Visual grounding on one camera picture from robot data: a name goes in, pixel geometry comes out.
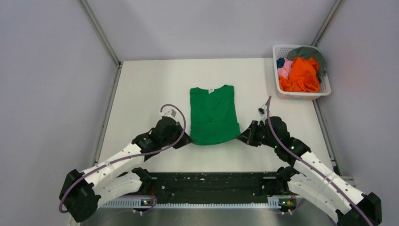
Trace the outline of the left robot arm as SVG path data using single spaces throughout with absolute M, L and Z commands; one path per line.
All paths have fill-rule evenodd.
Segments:
M 110 158 L 83 171 L 70 171 L 59 194 L 60 212 L 81 223 L 108 201 L 128 193 L 148 193 L 151 182 L 137 165 L 170 148 L 193 143 L 185 126 L 173 117 L 163 116 L 154 128 L 136 136 Z

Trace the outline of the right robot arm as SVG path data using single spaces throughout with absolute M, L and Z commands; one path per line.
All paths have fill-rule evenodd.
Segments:
M 237 136 L 250 146 L 269 146 L 287 167 L 277 171 L 276 188 L 293 192 L 326 213 L 338 226 L 378 226 L 382 203 L 375 193 L 365 194 L 323 164 L 300 139 L 290 135 L 280 117 L 252 121 Z

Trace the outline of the green t-shirt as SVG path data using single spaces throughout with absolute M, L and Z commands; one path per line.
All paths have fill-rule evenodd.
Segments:
M 234 86 L 192 88 L 190 107 L 190 137 L 195 145 L 218 145 L 234 140 L 240 134 Z

